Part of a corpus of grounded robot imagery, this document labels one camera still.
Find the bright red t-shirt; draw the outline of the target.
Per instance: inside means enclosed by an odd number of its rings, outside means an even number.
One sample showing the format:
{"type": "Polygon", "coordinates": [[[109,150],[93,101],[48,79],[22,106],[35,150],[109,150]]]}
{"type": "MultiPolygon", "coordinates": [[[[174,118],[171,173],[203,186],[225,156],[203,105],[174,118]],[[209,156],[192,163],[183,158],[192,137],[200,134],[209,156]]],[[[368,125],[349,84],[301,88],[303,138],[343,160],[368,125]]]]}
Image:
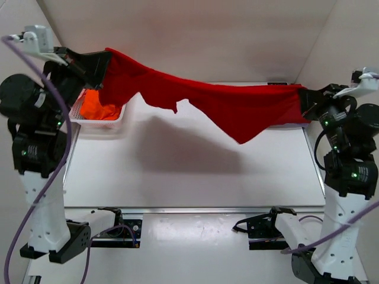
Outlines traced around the bright red t-shirt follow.
{"type": "Polygon", "coordinates": [[[99,91],[102,105],[124,105],[139,93],[148,105],[177,112],[177,103],[186,99],[239,144],[271,126],[308,123],[300,111],[302,85],[214,85],[178,78],[117,50],[107,51],[111,61],[99,91]]]}

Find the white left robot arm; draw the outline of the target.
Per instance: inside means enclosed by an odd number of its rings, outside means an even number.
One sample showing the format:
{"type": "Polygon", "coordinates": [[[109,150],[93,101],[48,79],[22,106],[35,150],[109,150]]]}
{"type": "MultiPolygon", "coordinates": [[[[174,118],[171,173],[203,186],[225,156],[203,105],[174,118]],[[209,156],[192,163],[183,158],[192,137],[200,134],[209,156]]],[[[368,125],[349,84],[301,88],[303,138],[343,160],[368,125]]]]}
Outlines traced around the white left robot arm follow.
{"type": "Polygon", "coordinates": [[[65,216],[63,175],[71,136],[61,127],[67,124],[65,113],[84,89],[102,87],[111,53],[79,54],[66,47],[57,47],[55,52],[64,64],[49,60],[43,74],[61,100],[46,83],[14,74],[1,83],[1,114],[8,120],[14,167],[33,209],[30,239],[20,255],[28,259],[48,255],[51,262],[63,264],[86,249],[91,227],[65,216]]]}

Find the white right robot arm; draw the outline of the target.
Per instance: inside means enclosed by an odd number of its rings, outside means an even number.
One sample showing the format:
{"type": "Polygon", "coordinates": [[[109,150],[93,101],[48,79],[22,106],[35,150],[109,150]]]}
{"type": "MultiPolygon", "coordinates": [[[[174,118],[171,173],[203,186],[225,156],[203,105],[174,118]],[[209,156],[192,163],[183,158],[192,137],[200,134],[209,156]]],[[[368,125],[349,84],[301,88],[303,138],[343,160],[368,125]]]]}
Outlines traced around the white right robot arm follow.
{"type": "Polygon", "coordinates": [[[325,172],[325,208],[320,238],[311,241],[298,216],[281,209],[265,223],[266,232],[288,244],[294,276],[305,283],[357,283],[354,251],[357,221],[371,209],[378,180],[373,152],[378,134],[378,106],[358,105],[352,91],[329,85],[319,91],[301,89],[301,114],[322,126],[330,144],[325,172]]]}

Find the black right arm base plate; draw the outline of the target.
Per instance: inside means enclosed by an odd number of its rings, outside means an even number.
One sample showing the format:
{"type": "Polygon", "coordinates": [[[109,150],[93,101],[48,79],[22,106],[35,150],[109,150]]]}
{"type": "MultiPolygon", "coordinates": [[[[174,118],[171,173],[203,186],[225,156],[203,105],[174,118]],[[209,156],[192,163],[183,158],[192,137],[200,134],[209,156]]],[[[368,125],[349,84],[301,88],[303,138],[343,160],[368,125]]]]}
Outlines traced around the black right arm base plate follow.
{"type": "Polygon", "coordinates": [[[250,250],[284,249],[288,244],[275,227],[279,214],[297,215],[293,209],[273,206],[269,213],[239,220],[232,230],[236,233],[246,233],[248,238],[252,239],[249,242],[250,250]]]}

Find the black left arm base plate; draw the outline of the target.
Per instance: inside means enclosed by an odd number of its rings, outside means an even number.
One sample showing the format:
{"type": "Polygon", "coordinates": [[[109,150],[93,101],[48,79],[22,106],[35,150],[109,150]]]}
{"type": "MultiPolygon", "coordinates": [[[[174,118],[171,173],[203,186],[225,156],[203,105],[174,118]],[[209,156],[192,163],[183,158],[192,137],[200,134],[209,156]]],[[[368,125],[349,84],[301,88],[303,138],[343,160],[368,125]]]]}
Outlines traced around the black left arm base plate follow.
{"type": "Polygon", "coordinates": [[[113,229],[94,237],[91,247],[111,249],[138,249],[140,247],[143,215],[122,213],[126,227],[113,229]]]}

